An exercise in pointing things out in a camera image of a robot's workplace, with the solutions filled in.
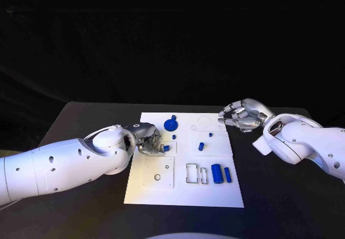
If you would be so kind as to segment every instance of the screw hole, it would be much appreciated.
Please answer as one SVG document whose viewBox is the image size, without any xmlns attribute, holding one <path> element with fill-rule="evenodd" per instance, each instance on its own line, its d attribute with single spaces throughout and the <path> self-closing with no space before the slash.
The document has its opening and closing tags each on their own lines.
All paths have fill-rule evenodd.
<svg viewBox="0 0 345 239">
<path fill-rule="evenodd" d="M 339 167 L 341 167 L 339 162 L 335 162 L 335 168 L 339 168 Z"/>
</svg>

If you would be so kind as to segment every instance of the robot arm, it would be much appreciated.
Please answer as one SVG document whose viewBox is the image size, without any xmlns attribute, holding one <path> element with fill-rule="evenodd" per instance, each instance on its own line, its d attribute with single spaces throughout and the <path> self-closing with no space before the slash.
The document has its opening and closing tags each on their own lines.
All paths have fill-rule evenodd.
<svg viewBox="0 0 345 239">
<path fill-rule="evenodd" d="M 159 140 L 160 132 L 150 123 L 137 123 L 126 128 L 114 125 L 85 139 L 61 141 L 0 158 L 0 205 L 65 191 L 102 174 L 120 173 L 128 165 L 136 146 L 140 153 L 164 153 L 156 148 Z"/>
<path fill-rule="evenodd" d="M 251 132 L 263 126 L 263 136 L 253 143 L 263 155 L 271 151 L 289 163 L 310 159 L 325 172 L 345 180 L 345 129 L 323 128 L 312 119 L 300 115 L 280 114 L 255 100 L 244 99 L 229 104 L 219 112 L 232 113 L 231 119 L 218 119 Z"/>
</svg>

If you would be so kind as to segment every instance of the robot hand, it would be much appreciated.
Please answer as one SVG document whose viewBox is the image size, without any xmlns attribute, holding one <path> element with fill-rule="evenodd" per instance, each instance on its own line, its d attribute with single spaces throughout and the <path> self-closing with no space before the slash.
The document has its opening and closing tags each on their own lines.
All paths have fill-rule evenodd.
<svg viewBox="0 0 345 239">
<path fill-rule="evenodd" d="M 219 117 L 232 111 L 231 119 L 219 123 L 237 126 L 251 132 L 263 126 L 263 136 L 253 143 L 263 155 L 271 151 L 292 164 L 310 159 L 325 172 L 345 180 L 345 129 L 323 128 L 312 119 L 300 115 L 274 115 L 254 99 L 231 103 L 219 112 Z"/>
<path fill-rule="evenodd" d="M 162 155 L 160 132 L 150 123 L 110 126 L 76 138 L 0 158 L 0 205 L 22 198 L 65 191 L 120 173 L 136 146 L 143 154 Z"/>
<path fill-rule="evenodd" d="M 229 111 L 232 111 L 232 118 L 218 119 L 218 122 L 237 126 L 242 132 L 251 132 L 258 126 L 264 126 L 270 118 L 274 117 L 274 113 L 266 105 L 250 98 L 231 103 L 219 112 L 219 117 Z"/>
</svg>

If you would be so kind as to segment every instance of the blue object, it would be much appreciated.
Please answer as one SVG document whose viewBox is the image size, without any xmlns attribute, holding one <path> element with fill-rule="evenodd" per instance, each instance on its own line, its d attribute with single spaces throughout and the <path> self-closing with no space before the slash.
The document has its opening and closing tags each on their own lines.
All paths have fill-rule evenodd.
<svg viewBox="0 0 345 239">
<path fill-rule="evenodd" d="M 214 176 L 214 183 L 224 183 L 224 179 L 222 179 L 222 174 L 221 174 L 221 165 L 219 164 L 214 164 L 211 166 L 212 169 L 212 176 Z"/>
<path fill-rule="evenodd" d="M 203 143 L 199 143 L 199 151 L 202 151 L 203 150 Z"/>
<path fill-rule="evenodd" d="M 175 115 L 172 115 L 172 119 L 169 119 L 164 122 L 164 129 L 167 131 L 175 131 L 177 129 L 177 121 L 176 121 L 176 116 Z"/>
<path fill-rule="evenodd" d="M 163 146 L 163 151 L 167 152 L 170 150 L 169 145 Z"/>
<path fill-rule="evenodd" d="M 227 176 L 227 182 L 231 183 L 231 177 L 229 177 L 229 171 L 228 171 L 228 168 L 224 168 L 224 171 L 225 171 L 225 176 Z"/>
</svg>

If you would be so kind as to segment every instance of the black curtain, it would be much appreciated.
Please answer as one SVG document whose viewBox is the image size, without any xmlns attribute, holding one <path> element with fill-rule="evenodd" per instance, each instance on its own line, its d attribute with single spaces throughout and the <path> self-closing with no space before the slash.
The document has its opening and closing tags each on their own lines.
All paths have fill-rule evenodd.
<svg viewBox="0 0 345 239">
<path fill-rule="evenodd" d="M 1 4 L 3 149 L 36 147 L 69 101 L 254 98 L 343 126 L 341 1 L 143 2 Z"/>
</svg>

